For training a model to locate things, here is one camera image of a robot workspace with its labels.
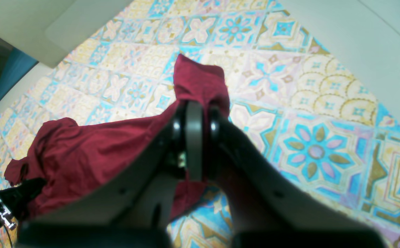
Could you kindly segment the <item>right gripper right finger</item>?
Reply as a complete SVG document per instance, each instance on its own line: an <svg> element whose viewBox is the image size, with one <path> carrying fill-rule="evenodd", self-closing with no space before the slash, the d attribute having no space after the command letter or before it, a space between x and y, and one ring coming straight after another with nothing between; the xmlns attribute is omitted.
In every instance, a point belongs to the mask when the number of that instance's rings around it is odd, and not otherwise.
<svg viewBox="0 0 400 248"><path fill-rule="evenodd" d="M380 235L284 178L219 108L209 109L209 181L231 210L232 248L384 248Z"/></svg>

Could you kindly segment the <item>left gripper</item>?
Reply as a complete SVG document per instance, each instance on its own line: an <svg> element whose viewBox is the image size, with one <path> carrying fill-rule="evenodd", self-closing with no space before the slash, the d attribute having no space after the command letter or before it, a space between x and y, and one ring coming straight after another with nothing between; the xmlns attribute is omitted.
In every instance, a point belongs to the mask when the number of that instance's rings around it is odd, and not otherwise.
<svg viewBox="0 0 400 248"><path fill-rule="evenodd" d="M0 229L7 231L17 228L14 221L28 216L28 204L42 191L47 181L42 178L24 180L19 186L0 190Z"/></svg>

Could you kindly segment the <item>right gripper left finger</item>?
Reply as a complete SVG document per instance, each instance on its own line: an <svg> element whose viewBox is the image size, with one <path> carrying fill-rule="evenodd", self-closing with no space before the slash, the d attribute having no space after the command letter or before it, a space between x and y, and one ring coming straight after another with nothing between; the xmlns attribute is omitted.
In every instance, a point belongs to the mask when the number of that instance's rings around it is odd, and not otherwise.
<svg viewBox="0 0 400 248"><path fill-rule="evenodd" d="M202 179L203 107L187 101L125 170L21 228L19 248L171 248L176 186Z"/></svg>

